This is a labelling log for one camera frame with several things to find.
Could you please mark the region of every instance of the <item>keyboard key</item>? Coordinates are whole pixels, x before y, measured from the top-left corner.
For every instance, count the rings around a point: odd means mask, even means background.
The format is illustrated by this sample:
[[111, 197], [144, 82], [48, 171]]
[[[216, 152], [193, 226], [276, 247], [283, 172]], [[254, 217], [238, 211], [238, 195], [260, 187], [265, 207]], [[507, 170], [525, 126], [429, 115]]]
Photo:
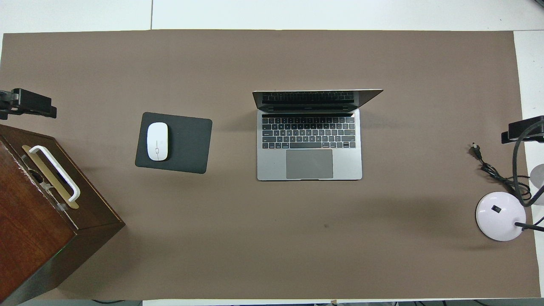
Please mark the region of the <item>keyboard key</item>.
[[321, 142], [295, 142], [289, 144], [291, 149], [321, 148]]

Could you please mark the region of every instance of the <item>dark gray mouse pad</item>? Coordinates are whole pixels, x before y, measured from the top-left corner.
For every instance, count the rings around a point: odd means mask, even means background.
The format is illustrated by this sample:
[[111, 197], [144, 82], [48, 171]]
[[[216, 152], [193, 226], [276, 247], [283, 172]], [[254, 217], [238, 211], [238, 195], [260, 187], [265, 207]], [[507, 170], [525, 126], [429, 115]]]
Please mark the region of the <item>dark gray mouse pad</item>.
[[287, 150], [288, 179], [332, 179], [332, 150]]
[[[147, 155], [147, 128], [155, 122], [168, 125], [168, 156], [154, 161]], [[204, 173], [208, 166], [209, 141], [212, 135], [210, 119], [144, 113], [135, 164], [138, 167]]]

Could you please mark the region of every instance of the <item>open laptop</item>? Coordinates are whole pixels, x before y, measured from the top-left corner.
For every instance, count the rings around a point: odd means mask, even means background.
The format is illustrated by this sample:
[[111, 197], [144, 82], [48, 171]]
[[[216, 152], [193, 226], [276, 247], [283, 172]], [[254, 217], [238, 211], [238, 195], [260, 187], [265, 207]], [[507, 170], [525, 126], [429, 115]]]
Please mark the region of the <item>open laptop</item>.
[[254, 91], [257, 178], [360, 180], [361, 105], [383, 89]]

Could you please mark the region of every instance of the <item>white handle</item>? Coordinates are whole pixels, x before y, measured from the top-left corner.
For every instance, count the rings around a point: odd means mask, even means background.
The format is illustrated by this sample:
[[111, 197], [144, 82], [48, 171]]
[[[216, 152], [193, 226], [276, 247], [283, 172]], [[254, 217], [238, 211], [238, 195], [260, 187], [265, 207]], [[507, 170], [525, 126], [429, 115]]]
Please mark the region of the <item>white handle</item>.
[[51, 152], [49, 152], [49, 150], [46, 147], [41, 146], [41, 145], [36, 145], [36, 146], [32, 147], [30, 150], [28, 150], [28, 151], [30, 153], [34, 154], [34, 153], [38, 152], [39, 150], [44, 153], [45, 157], [47, 157], [47, 159], [53, 164], [55, 169], [57, 169], [57, 171], [62, 175], [62, 177], [68, 183], [68, 185], [70, 185], [70, 187], [72, 187], [73, 195], [70, 197], [70, 199], [68, 199], [68, 202], [73, 202], [77, 198], [79, 198], [79, 195], [81, 194], [81, 191], [79, 191], [79, 187], [77, 187], [76, 183], [74, 183], [72, 178], [68, 175], [68, 173], [66, 173], [66, 171], [64, 171], [62, 166], [53, 157], [53, 155], [51, 155]]

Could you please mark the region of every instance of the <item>trackpad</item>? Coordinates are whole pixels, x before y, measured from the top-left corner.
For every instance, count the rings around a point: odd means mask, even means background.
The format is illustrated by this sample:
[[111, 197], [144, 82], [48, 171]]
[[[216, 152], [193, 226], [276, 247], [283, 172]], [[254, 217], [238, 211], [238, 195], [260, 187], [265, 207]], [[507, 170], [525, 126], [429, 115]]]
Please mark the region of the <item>trackpad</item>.
[[287, 150], [288, 179], [332, 179], [332, 150]]

